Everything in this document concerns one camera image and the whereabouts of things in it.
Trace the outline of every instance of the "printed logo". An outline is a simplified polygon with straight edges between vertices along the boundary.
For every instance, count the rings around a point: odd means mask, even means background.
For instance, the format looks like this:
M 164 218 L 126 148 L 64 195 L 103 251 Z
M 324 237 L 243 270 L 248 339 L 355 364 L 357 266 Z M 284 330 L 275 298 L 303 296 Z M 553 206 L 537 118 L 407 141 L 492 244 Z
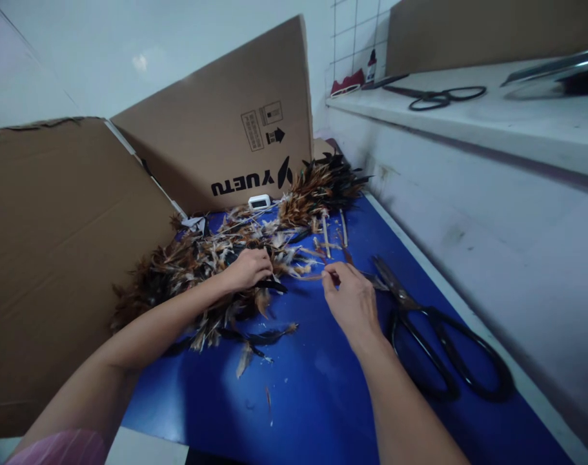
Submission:
M 294 182 L 294 175 L 292 173 L 292 169 L 289 167 L 289 157 L 285 158 L 281 168 L 279 168 L 276 179 L 279 189 L 283 187 L 286 179 L 290 182 L 290 184 Z M 265 170 L 263 173 L 261 185 L 264 186 L 266 184 L 274 184 L 270 170 Z M 231 180 L 225 180 L 223 183 L 212 184 L 212 194 L 214 197 L 216 197 L 219 195 L 231 194 L 232 192 L 244 191 L 245 189 L 252 189 L 253 187 L 259 186 L 259 174 L 251 173 L 246 176 L 238 176 L 237 178 L 233 178 Z
M 285 158 L 285 161 L 283 162 L 283 164 L 281 165 L 281 168 L 279 169 L 279 175 L 277 177 L 279 183 L 279 189 L 283 187 L 283 184 L 285 183 L 285 178 L 287 177 L 287 180 L 289 181 L 290 184 L 294 183 L 294 175 L 292 174 L 292 170 L 289 167 L 289 156 L 287 156 L 287 158 Z

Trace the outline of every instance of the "hand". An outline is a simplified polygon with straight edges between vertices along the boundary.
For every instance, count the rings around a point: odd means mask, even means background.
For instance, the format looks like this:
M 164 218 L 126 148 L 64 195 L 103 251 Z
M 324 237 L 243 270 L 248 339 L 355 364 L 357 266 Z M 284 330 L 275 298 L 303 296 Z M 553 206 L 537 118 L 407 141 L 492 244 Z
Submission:
M 265 249 L 244 249 L 220 276 L 225 287 L 232 293 L 243 291 L 257 281 L 272 275 L 272 263 Z
M 321 272 L 321 282 L 330 311 L 354 350 L 369 337 L 382 337 L 375 289 L 356 268 L 330 263 Z

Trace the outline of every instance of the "blue mat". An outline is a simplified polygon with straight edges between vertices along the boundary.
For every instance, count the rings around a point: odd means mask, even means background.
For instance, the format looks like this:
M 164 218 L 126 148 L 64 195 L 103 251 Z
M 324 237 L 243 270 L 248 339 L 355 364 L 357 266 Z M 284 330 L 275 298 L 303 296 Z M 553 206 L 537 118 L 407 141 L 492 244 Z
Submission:
M 359 269 L 374 273 L 370 257 L 379 254 L 419 303 L 435 305 L 460 319 L 368 200 L 358 200 L 346 221 L 349 249 Z M 338 243 L 337 227 L 331 219 L 333 243 Z M 311 238 L 302 244 L 310 247 Z M 333 259 L 345 261 L 341 251 L 334 251 Z M 322 265 L 315 266 L 317 273 L 322 269 Z M 190 352 L 158 360 L 141 376 L 123 425 L 253 464 L 377 463 L 365 379 L 324 301 L 321 282 L 286 278 L 283 283 L 289 294 L 274 294 L 269 307 L 276 319 L 261 319 L 249 327 L 261 332 L 299 323 L 296 334 L 265 348 L 273 364 L 254 358 L 238 380 L 235 373 L 241 347 L 225 340 L 202 354 Z M 389 295 L 378 294 L 384 328 L 391 306 Z M 420 322 L 421 331 L 437 343 L 425 324 Z M 458 333 L 451 336 L 477 378 L 493 386 L 495 375 L 487 359 Z M 438 383 L 439 377 L 412 340 L 400 339 L 399 349 L 414 377 Z M 439 343 L 436 350 L 443 355 Z M 430 404 L 472 463 L 571 463 L 518 393 L 508 402 L 491 404 L 459 380 L 459 400 Z

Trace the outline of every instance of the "white ledge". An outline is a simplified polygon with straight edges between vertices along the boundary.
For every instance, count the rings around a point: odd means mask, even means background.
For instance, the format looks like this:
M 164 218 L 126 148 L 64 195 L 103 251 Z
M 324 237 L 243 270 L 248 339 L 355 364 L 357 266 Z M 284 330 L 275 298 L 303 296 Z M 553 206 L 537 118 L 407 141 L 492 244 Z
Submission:
M 414 99 L 381 88 L 358 90 L 326 104 L 588 175 L 588 96 L 563 96 L 559 84 L 550 81 L 500 87 L 511 72 L 546 61 L 419 73 L 391 84 L 434 91 L 487 87 L 478 99 L 435 110 L 411 111 Z

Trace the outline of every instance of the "scissors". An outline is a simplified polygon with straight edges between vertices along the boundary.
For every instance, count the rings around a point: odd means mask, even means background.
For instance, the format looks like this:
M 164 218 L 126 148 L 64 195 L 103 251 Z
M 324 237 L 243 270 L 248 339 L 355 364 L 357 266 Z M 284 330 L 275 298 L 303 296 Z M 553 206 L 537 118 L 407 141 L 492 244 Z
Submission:
M 426 111 L 437 108 L 448 107 L 452 101 L 466 101 L 482 96 L 487 92 L 485 86 L 455 87 L 441 92 L 426 92 L 424 90 L 414 90 L 405 87 L 383 86 L 382 89 L 389 90 L 395 94 L 414 97 L 408 107 L 412 111 Z
M 461 392 L 460 387 L 447 368 L 442 362 L 441 358 L 431 347 L 428 341 L 426 341 L 421 333 L 416 329 L 412 321 L 410 320 L 411 312 L 419 312 L 427 317 L 427 320 L 431 323 L 431 326 L 440 340 L 440 344 L 444 348 L 451 364 L 455 370 L 460 374 L 461 378 L 465 383 L 473 390 L 479 397 L 487 400 L 488 402 L 504 402 L 514 393 L 515 384 L 513 382 L 513 376 L 507 367 L 507 364 L 502 360 L 500 355 L 488 344 L 486 341 L 481 339 L 476 333 L 472 332 L 470 328 L 461 322 L 451 318 L 450 316 L 442 313 L 435 307 L 423 307 L 417 301 L 415 301 L 408 292 L 403 288 L 397 277 L 393 274 L 387 264 L 379 256 L 372 257 L 373 264 L 378 269 L 378 272 L 384 280 L 389 291 L 397 299 L 397 310 L 393 312 L 390 321 L 390 342 L 392 347 L 397 353 L 395 346 L 395 333 L 399 325 L 403 325 L 406 330 L 414 337 L 417 343 L 423 348 L 425 354 L 431 359 L 436 369 L 440 372 L 440 375 L 444 379 L 446 389 L 438 389 L 431 386 L 425 386 L 417 381 L 414 381 L 418 389 L 440 402 L 452 402 L 459 399 Z M 445 328 L 445 325 L 451 326 L 459 331 L 461 334 L 471 339 L 473 342 L 481 347 L 491 360 L 494 370 L 498 376 L 498 387 L 494 390 L 483 387 L 476 379 L 474 379 L 472 373 L 466 366 L 463 358 L 457 351 L 457 348 L 453 344 L 453 341 L 449 337 L 449 334 Z

